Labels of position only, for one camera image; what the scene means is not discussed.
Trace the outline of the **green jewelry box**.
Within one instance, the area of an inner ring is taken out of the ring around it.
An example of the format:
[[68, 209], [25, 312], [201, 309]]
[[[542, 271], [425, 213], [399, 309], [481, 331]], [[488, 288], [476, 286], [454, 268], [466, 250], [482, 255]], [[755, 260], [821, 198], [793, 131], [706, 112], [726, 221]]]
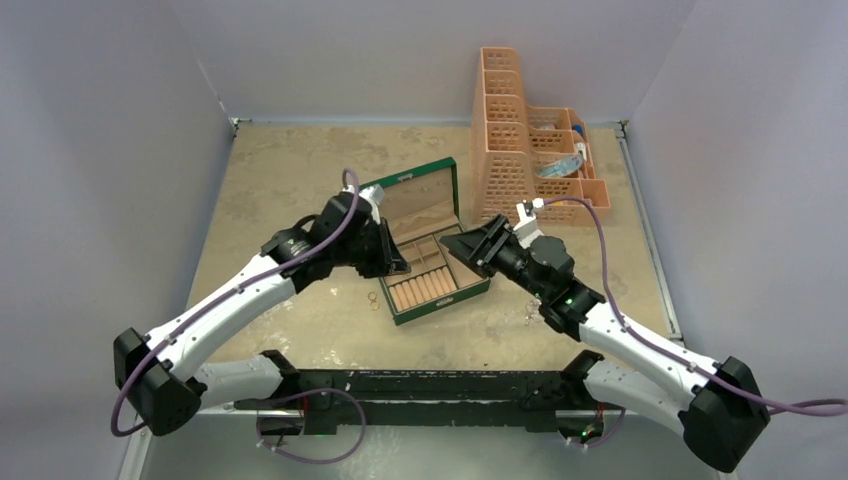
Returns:
[[447, 157], [366, 184], [380, 186], [379, 211], [401, 256], [405, 274], [379, 279], [397, 326], [486, 293], [491, 279], [455, 259], [440, 243], [465, 231], [459, 219], [456, 161]]

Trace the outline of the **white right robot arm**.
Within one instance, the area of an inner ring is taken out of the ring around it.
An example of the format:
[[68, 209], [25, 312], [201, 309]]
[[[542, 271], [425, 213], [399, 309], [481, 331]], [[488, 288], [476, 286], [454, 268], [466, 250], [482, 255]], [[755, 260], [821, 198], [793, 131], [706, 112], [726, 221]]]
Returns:
[[561, 392], [576, 407], [612, 403], [666, 426], [715, 470], [734, 471], [771, 416], [753, 401], [760, 389], [741, 360], [718, 361], [684, 349], [622, 314], [574, 274], [564, 242], [540, 231], [522, 237], [498, 215], [440, 244], [477, 274], [501, 274], [539, 300], [555, 332], [599, 347], [631, 367], [596, 361], [564, 376]]

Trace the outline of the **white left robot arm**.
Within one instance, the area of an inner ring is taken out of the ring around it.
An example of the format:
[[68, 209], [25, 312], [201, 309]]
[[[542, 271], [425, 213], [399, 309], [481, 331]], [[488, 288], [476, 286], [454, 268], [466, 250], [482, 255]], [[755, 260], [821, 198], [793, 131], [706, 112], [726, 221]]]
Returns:
[[297, 399], [298, 382], [282, 358], [263, 353], [244, 364], [211, 365], [208, 358], [257, 317], [327, 278], [352, 267], [364, 279], [407, 273], [410, 266], [380, 214], [383, 189], [346, 188], [319, 214], [277, 231], [224, 285], [188, 311], [146, 334], [129, 328], [113, 341], [119, 397], [111, 430], [129, 402], [143, 427], [170, 434], [198, 411], [242, 399], [263, 399], [284, 409]]

